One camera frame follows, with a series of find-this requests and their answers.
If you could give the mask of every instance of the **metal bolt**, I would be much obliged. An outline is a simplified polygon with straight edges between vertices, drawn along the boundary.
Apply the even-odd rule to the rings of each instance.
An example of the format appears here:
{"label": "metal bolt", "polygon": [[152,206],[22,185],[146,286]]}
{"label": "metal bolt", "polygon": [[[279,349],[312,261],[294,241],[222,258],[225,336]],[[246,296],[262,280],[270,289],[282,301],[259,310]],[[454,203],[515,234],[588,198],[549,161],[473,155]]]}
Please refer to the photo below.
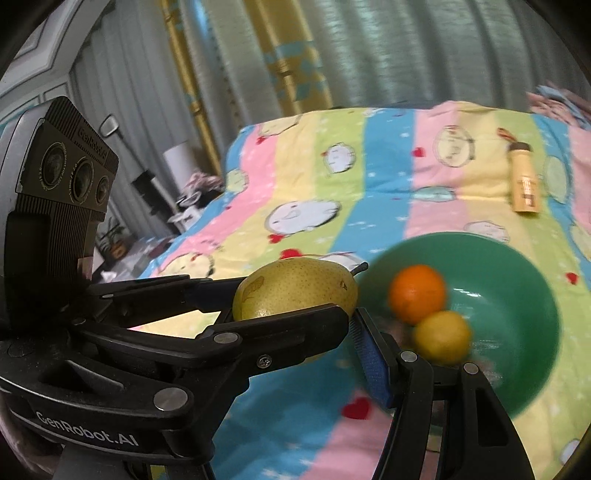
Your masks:
{"label": "metal bolt", "polygon": [[468,362],[464,364],[464,370],[467,374],[476,375],[478,373],[478,365]]}
{"label": "metal bolt", "polygon": [[405,362],[412,363],[417,361],[417,354],[415,352],[411,352],[410,350],[405,350],[400,354],[400,358]]}
{"label": "metal bolt", "polygon": [[213,337],[213,341],[216,343],[221,343],[222,345],[226,343],[234,343],[238,340],[238,335],[234,332],[223,332],[218,333],[215,337]]}
{"label": "metal bolt", "polygon": [[181,408],[189,396],[182,388],[168,387],[154,395],[154,406],[162,411],[173,411]]}
{"label": "metal bolt", "polygon": [[258,368],[269,368],[272,362],[273,359],[269,355],[261,355],[256,361],[256,365]]}

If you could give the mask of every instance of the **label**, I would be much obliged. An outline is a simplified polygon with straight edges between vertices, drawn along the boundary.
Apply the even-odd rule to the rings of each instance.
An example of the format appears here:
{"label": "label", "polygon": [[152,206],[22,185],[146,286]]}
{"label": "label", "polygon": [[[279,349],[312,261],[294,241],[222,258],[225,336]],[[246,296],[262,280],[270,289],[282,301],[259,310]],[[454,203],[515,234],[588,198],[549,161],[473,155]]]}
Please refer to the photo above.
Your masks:
{"label": "label", "polygon": [[534,188],[529,177],[521,177],[521,197],[523,198],[525,205],[528,207],[535,207],[535,194]]}
{"label": "label", "polygon": [[96,134],[88,129],[84,122],[80,122],[76,131],[78,138],[105,162],[109,151],[98,139]]}
{"label": "label", "polygon": [[82,425],[72,425],[65,420],[57,420],[46,417],[40,411],[36,411],[37,419],[45,426],[51,427],[54,430],[59,430],[60,433],[68,433],[69,436],[86,438],[89,440],[98,440],[104,443],[107,448],[125,448],[125,447],[139,447],[135,437],[130,433],[110,432],[104,430],[95,431],[88,429]]}

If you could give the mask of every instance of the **curtain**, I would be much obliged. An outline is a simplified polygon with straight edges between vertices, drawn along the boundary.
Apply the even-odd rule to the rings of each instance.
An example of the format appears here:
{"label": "curtain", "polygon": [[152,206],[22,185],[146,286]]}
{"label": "curtain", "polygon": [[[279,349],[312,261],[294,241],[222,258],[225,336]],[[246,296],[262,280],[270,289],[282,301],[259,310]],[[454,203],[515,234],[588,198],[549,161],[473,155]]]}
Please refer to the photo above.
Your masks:
{"label": "curtain", "polygon": [[209,125],[222,166],[228,146],[245,125],[220,61],[220,50],[201,2],[179,0],[181,20],[201,99],[209,114]]}
{"label": "curtain", "polygon": [[285,116],[331,108],[322,62],[299,0],[244,0]]}
{"label": "curtain", "polygon": [[[155,1],[114,1],[80,50],[70,77],[77,106],[91,126],[98,130],[114,114],[125,139],[173,197],[178,190],[163,152],[188,141],[200,167],[207,168]],[[141,169],[116,135],[107,143],[119,155],[111,203],[120,220],[138,238],[170,234],[131,186]]]}
{"label": "curtain", "polygon": [[201,93],[195,78],[193,66],[191,65],[189,46],[184,32],[184,25],[181,20],[181,11],[177,0],[160,0],[160,8],[164,14],[164,22],[168,30],[168,40],[170,50],[173,54],[174,62],[177,66],[178,76],[183,84],[183,90],[189,100],[191,114],[203,144],[203,149],[207,155],[210,169],[216,175],[222,174],[220,158],[217,152],[217,145],[212,137],[209,128],[207,112],[203,108]]}
{"label": "curtain", "polygon": [[[523,111],[525,91],[546,80],[591,96],[562,41],[522,0],[185,1],[203,5],[246,124],[282,114],[265,61],[280,25],[273,15],[261,23],[261,11],[284,2],[303,19],[335,105],[422,107],[452,99]],[[279,40],[288,47],[298,15],[283,19]]]}

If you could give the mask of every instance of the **bottle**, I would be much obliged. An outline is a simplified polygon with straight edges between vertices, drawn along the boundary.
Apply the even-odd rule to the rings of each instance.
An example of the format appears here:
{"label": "bottle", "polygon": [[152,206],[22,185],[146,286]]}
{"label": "bottle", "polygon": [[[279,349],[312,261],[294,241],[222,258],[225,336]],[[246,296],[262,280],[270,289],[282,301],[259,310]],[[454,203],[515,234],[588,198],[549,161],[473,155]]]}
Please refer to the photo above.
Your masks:
{"label": "bottle", "polygon": [[511,193],[514,212],[540,212],[538,176],[531,163],[531,146],[524,142],[509,145]]}

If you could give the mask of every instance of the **wall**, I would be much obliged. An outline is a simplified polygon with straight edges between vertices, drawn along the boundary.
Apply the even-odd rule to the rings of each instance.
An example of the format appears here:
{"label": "wall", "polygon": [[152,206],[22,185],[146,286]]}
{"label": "wall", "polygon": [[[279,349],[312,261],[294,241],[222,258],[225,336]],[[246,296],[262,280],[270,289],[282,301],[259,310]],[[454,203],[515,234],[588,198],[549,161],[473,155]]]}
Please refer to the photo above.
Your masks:
{"label": "wall", "polygon": [[0,124],[59,95],[73,100],[69,72],[111,0],[65,0],[29,37],[0,80]]}

